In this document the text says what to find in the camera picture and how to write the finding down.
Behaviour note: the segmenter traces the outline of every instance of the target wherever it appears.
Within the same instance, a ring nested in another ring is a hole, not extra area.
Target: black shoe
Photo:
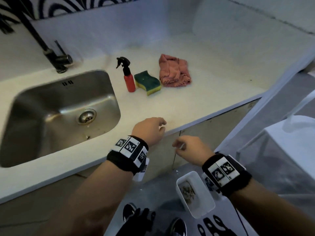
[[[185,222],[180,218],[175,218],[170,227],[171,236],[187,236],[187,228]]]
[[[125,205],[124,210],[123,210],[123,220],[124,222],[127,221],[127,219],[134,215],[137,207],[133,203],[128,203]]]

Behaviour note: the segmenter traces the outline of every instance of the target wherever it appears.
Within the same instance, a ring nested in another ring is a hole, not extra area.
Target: red bottle body
[[[132,74],[128,75],[128,76],[124,76],[125,82],[126,82],[126,86],[128,89],[128,92],[134,92],[136,91],[136,86],[135,86],[135,82],[134,82],[134,77],[132,76]]]

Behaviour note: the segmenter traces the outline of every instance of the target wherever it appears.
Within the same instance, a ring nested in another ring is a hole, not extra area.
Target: white chair
[[[264,128],[252,140],[236,152],[236,160],[240,160],[240,152],[265,136],[258,152],[262,156],[269,139],[272,139],[286,155],[315,180],[315,119],[294,115],[315,98],[315,90],[307,95],[284,120]]]

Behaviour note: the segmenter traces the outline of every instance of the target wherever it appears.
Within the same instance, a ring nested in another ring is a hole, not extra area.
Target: person's left hand
[[[134,126],[131,135],[141,138],[148,146],[152,146],[162,139],[165,127],[161,126],[165,124],[164,118],[147,118]]]

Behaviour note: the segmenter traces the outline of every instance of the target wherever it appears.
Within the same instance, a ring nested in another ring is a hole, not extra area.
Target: patterned wall tile
[[[89,10],[97,7],[119,4],[134,0],[19,0],[23,12],[30,20],[50,18],[58,15]],[[0,27],[1,20],[9,25],[19,23],[14,11],[0,0]]]

